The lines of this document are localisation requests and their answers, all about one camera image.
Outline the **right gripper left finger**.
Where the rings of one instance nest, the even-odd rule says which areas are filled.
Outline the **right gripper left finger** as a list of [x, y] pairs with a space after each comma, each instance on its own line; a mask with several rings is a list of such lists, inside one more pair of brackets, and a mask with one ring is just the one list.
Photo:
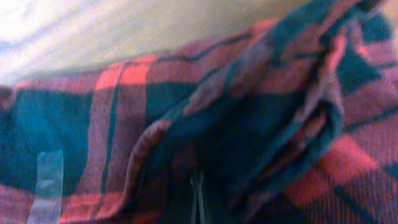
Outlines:
[[198, 177], [197, 177], [196, 171], [191, 176], [190, 184], [192, 186], [192, 191], [193, 191], [190, 224], [196, 224], [196, 222], [197, 222], [197, 206], [198, 206]]

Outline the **red plaid flannel shirt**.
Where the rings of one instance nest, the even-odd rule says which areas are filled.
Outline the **red plaid flannel shirt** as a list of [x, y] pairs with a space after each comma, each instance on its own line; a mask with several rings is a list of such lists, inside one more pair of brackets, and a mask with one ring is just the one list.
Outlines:
[[2, 223], [396, 223], [380, 1], [1, 88]]

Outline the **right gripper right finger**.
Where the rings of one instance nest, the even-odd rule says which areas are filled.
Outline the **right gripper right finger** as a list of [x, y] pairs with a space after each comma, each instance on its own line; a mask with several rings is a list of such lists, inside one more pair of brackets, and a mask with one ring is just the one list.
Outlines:
[[200, 223], [206, 224], [206, 215], [204, 207], [204, 196], [203, 196], [203, 171], [200, 171], [198, 176], [198, 206], [199, 206], [199, 216]]

